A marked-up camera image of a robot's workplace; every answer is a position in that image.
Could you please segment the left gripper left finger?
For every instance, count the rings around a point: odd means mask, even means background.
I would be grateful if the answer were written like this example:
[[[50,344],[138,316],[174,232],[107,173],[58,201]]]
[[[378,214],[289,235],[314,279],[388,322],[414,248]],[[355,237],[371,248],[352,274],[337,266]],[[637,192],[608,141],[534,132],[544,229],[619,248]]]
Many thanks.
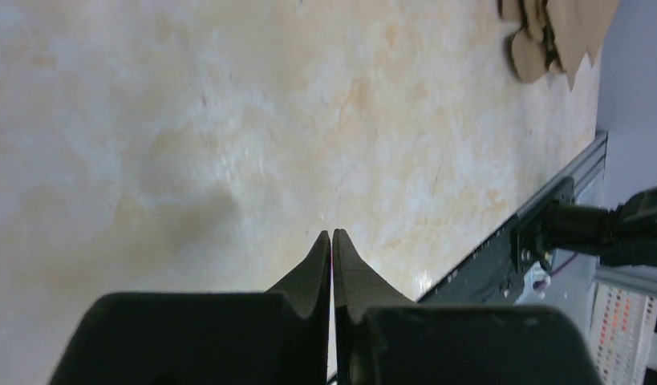
[[[53,384],[323,384],[331,240],[264,292],[116,292],[82,317]]]

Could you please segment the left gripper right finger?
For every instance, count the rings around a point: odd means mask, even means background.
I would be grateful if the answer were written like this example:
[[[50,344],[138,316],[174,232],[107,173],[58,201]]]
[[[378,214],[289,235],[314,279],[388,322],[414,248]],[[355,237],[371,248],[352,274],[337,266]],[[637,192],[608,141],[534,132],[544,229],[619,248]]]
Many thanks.
[[[340,384],[598,384],[576,326],[550,306],[422,305],[332,239]]]

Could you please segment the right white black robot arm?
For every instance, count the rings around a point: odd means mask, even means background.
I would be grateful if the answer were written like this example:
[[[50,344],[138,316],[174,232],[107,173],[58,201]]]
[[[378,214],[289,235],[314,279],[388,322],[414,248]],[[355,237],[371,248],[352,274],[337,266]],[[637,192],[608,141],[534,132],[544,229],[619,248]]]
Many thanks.
[[[574,179],[556,189],[517,218],[512,253],[518,271],[534,263],[546,272],[545,254],[555,250],[598,257],[602,265],[657,267],[657,186],[636,193],[615,209],[575,202],[568,194]]]

